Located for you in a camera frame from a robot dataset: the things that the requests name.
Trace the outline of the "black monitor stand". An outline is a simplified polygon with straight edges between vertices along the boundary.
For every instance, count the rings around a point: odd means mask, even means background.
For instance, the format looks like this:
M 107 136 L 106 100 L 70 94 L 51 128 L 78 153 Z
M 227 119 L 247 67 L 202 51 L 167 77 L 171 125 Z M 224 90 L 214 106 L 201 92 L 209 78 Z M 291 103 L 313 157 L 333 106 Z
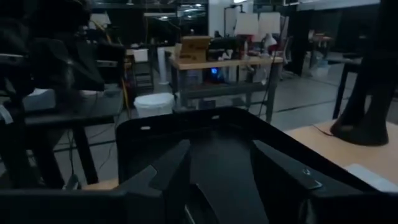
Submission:
M 380 0 L 353 91 L 331 134 L 362 146 L 389 142 L 386 118 L 398 86 L 398 0 Z

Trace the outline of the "black pegboard cart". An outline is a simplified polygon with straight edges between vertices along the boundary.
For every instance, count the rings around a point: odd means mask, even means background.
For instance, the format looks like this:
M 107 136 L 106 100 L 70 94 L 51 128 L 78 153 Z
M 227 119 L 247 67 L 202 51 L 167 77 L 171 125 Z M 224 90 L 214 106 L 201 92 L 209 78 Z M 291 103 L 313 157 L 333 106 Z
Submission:
M 239 108 L 132 119 L 116 129 L 118 179 L 128 180 L 180 141 L 190 142 L 190 178 L 221 224 L 270 224 L 252 173 L 254 140 L 350 185 L 374 188 L 309 147 Z

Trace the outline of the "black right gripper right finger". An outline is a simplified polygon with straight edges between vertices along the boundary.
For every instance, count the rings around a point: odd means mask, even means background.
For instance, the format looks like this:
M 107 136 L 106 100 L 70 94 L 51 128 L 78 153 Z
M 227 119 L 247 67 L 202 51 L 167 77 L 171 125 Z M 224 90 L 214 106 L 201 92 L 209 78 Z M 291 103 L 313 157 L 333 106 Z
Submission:
M 254 140 L 254 180 L 270 224 L 316 224 L 311 196 L 359 194 L 361 191 Z

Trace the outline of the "background workbench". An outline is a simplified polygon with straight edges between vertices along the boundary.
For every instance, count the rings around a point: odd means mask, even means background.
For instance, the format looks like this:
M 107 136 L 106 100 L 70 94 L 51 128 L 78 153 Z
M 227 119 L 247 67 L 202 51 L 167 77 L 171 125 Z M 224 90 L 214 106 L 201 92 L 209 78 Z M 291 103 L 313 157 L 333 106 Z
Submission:
M 270 123 L 274 109 L 275 91 L 281 71 L 281 63 L 272 63 L 271 71 L 265 84 L 262 84 L 261 82 L 253 82 L 252 77 L 249 77 L 248 81 L 232 84 L 204 84 L 189 86 L 188 70 L 177 70 L 171 66 L 171 88 L 175 101 L 177 102 L 177 111 L 188 110 L 189 100 L 203 100 L 205 98 L 230 95 L 246 95 L 246 101 L 244 103 L 233 103 L 233 106 L 245 106 L 246 108 L 249 108 L 254 104 L 252 101 L 252 94 L 254 92 L 263 91 L 263 99 L 258 103 L 261 107 L 266 108 L 266 121 Z

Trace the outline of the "brown cardboard box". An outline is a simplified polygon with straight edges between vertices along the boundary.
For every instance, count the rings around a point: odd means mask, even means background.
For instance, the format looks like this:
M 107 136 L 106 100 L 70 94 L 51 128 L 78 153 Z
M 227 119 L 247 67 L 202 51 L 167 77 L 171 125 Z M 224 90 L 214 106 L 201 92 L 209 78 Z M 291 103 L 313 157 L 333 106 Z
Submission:
M 207 61 L 210 36 L 185 36 L 178 53 L 180 63 L 202 63 Z

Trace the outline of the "white shade table lamp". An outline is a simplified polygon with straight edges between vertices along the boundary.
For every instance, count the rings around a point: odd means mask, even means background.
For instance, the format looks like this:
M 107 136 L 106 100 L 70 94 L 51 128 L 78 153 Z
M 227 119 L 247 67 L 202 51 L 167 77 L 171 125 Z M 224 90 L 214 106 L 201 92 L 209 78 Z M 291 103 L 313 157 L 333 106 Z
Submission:
M 234 34 L 239 43 L 240 59 L 248 57 L 252 40 L 258 33 L 258 15 L 240 12 L 236 18 Z
M 264 41 L 264 50 L 268 51 L 270 46 L 276 45 L 277 41 L 273 34 L 280 34 L 280 13 L 262 12 L 259 15 L 259 38 Z

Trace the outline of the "white trash bin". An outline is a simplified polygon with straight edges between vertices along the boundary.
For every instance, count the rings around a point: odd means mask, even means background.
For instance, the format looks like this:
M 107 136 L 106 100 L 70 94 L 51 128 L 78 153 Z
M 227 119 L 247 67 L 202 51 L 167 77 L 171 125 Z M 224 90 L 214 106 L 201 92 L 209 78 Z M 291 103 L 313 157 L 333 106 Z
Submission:
M 134 106 L 140 118 L 172 114 L 174 103 L 175 99 L 171 93 L 143 95 L 134 100 Z

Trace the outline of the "white pedestal column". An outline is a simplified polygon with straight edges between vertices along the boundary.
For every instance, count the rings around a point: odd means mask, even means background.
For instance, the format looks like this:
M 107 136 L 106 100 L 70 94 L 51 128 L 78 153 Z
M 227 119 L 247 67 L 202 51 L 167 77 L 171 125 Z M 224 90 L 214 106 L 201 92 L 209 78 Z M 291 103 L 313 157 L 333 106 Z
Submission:
M 168 85 L 167 81 L 167 67 L 166 67 L 166 59 L 165 59 L 165 49 L 163 47 L 157 48 L 157 58 L 158 58 L 158 67 L 159 67 L 159 77 L 160 85 Z

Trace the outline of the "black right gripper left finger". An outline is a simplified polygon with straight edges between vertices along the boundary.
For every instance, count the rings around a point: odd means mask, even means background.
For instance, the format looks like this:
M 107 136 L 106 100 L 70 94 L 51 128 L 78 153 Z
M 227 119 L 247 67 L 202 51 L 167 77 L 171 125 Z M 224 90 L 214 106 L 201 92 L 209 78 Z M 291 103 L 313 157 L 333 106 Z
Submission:
M 190 190 L 190 142 L 180 141 L 119 184 L 125 191 L 122 224 L 180 224 Z

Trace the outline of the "white box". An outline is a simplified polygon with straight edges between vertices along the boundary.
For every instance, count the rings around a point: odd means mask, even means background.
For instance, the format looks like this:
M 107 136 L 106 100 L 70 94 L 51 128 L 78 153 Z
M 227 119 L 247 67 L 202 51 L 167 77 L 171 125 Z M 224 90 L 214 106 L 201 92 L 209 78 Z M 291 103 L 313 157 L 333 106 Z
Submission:
M 50 110 L 56 107 L 56 97 L 53 89 L 35 88 L 22 100 L 25 111 Z

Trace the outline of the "wooden shelf board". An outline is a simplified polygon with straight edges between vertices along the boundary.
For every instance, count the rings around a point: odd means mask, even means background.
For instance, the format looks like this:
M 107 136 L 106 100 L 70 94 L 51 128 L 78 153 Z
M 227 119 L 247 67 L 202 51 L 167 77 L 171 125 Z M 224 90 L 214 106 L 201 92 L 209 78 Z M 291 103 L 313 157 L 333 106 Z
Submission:
M 175 60 L 173 57 L 170 57 L 169 62 L 177 70 L 198 70 L 198 69 L 215 68 L 215 67 L 268 65 L 272 63 L 283 63 L 284 59 L 282 57 L 275 57 L 275 58 L 249 57 L 247 60 L 223 60 L 223 61 L 212 61 L 212 62 L 201 62 L 201 63 L 185 63 L 185 62 L 180 62 L 179 60 Z

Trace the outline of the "wooden desk grey legs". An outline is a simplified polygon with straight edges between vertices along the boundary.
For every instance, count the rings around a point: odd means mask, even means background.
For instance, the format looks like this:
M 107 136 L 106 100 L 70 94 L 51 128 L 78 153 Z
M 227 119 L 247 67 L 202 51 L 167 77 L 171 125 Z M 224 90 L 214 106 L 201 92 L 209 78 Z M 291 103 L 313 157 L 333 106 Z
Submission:
M 285 133 L 319 155 L 342 167 L 359 164 L 398 185 L 398 125 L 387 123 L 389 143 L 384 146 L 359 146 L 330 136 L 333 123 L 313 124 Z

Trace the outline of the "black side table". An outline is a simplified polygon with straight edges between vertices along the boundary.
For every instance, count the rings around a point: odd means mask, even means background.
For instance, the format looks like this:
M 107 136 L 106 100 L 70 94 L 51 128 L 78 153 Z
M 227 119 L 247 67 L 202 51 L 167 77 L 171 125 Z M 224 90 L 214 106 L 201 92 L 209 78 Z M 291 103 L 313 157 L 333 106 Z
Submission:
M 122 109 L 119 90 L 79 98 L 53 113 L 27 114 L 10 102 L 0 105 L 0 159 L 11 188 L 63 187 L 53 148 L 66 129 L 75 142 L 67 151 L 78 151 L 87 183 L 98 183 L 85 127 L 113 123 Z

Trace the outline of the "white desk label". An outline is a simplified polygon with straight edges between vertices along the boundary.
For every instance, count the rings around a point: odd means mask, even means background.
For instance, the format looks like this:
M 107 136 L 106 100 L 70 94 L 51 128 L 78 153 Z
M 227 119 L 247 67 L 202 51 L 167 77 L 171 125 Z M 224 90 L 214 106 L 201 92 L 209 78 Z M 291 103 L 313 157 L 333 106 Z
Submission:
M 381 192 L 398 193 L 398 185 L 359 164 L 351 164 L 344 169 Z

